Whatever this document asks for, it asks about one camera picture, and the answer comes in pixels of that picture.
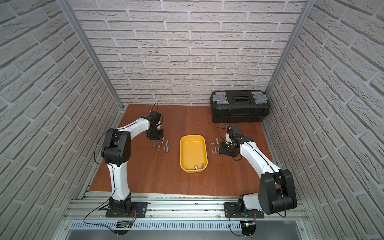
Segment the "yellow plastic storage box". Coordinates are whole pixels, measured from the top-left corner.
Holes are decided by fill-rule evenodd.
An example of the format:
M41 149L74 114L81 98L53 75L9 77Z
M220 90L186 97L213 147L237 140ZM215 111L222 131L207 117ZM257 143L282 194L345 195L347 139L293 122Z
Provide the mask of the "yellow plastic storage box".
M200 173L208 166L206 141L201 135L187 135L180 140L180 166L186 173Z

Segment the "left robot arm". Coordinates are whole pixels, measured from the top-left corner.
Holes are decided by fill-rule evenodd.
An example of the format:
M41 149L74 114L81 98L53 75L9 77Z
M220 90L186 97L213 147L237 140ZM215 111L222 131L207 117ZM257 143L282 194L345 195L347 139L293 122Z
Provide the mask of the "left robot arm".
M143 132L150 140L161 140L164 134L162 122L163 116L157 111L151 111L148 116L139 117L126 126L107 130L101 156L108 165L111 176L111 209L131 212L133 207L127 177L127 164L132 153L131 141Z

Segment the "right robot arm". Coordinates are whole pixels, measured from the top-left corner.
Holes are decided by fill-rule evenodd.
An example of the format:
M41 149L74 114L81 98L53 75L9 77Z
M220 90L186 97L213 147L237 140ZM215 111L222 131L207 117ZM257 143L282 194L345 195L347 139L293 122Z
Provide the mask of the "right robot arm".
M260 177L258 193L240 196L239 212L262 210L271 215L297 207L293 174L270 161L251 137L242 134L239 126L227 128L226 140L221 143L219 153L233 159L241 156Z

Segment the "black plastic toolbox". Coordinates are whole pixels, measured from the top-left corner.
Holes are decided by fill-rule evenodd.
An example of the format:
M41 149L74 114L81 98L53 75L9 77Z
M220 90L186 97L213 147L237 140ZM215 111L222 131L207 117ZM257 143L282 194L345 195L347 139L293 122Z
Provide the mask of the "black plastic toolbox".
M214 123L260 123L270 113L262 91L214 91L210 104Z

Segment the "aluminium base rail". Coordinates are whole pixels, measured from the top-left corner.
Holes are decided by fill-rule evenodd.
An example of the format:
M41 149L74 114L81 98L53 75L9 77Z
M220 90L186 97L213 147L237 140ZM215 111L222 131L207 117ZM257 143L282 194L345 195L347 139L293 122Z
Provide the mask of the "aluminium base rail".
M86 193L82 200L72 200L61 221L64 230L197 230L232 231L239 234L262 222L292 223L306 231L309 217L298 202L297 208L281 214L267 215L260 209L238 214L236 197L193 196L133 193L135 211L123 217L106 216L104 192Z

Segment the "aluminium frame post left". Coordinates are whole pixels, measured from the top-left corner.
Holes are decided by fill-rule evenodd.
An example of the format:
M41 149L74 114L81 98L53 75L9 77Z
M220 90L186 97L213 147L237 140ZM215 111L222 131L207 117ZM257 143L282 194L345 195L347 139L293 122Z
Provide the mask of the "aluminium frame post left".
M118 106L118 108L123 111L124 110L124 105L122 104L115 88L113 87L100 59L98 58L98 55L96 54L89 38L87 37L86 35L86 32L85 30L83 29L83 27L81 26L81 23L80 21L78 20L78 18L76 17L76 14L74 12L74 10L72 9L69 1L66 1L66 0L58 0L58 4L59 6L61 7L64 15L66 16L66 18L68 19L69 23L71 24L74 32L76 33L76 35L78 36L79 38L79 41L81 42L81 44L83 45L86 53L88 54L90 60L92 61L92 63L94 64L97 72L99 73L102 81L104 82L106 88L108 89L109 93L111 94L113 100L115 101L116 105Z

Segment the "aluminium frame post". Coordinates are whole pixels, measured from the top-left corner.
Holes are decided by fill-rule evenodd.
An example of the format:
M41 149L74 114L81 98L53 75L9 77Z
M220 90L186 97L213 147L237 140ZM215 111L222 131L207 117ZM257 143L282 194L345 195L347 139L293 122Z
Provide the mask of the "aluminium frame post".
M78 18L76 17L76 14L74 12L74 10L72 9L69 1L66 1L66 0L58 0L58 4L59 6L61 7L64 15L66 16L66 18L68 19L69 23L71 24L74 32L76 33L76 35L78 36L79 38L79 41L81 42L81 44L83 45L86 53L88 54L90 60L92 61L92 63L94 64L97 72L99 73L102 81L104 82L106 88L108 89L109 93L111 94L113 100L115 101L116 105L118 106L118 108L123 111L124 110L124 105L122 104L115 88L113 87L100 59L98 58L98 55L96 54L89 38L87 37L86 35L86 32L85 30L83 29L83 27L81 26L81 23L80 21L78 20Z
M307 18L309 17L309 14L311 13L314 5L316 3L316 0L308 0L306 1L306 3L304 4L303 6L303 9L302 9L302 12L300 13L299 15L299 18L298 18L298 21L297 23L295 24L295 27L287 41L287 44L283 50L283 53L277 63L277 66L273 72L273 75L267 85L267 88L265 90L265 94L268 95L269 92L271 91L275 81L277 80L277 77L278 77L278 74L279 72L281 71L281 69L283 68L285 62L287 61L288 57L289 57L289 54L291 53L294 45L295 45L295 42L296 40L298 39L306 21L307 21Z

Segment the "aluminium frame post right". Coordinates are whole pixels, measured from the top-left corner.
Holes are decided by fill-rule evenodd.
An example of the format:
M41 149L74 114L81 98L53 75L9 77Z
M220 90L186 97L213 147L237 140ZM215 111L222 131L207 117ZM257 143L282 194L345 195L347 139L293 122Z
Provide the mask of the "aluminium frame post right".
M269 92L271 91L275 81L277 80L277 77L278 77L278 74L279 72L281 71L281 69L283 68L285 62L287 61L288 57L289 57L289 54L291 53L294 45L295 45L295 42L296 40L298 39L306 21L307 21L307 18L309 17L309 14L311 13L314 5L316 3L316 0L308 0L306 1L306 3L304 4L303 6L303 9L302 9L302 12L300 13L299 15L299 18L298 18L298 21L297 23L295 24L295 27L287 41L287 44L283 50L283 53L277 63L277 66L273 72L273 75L267 85L267 88L265 90L265 94L268 95Z

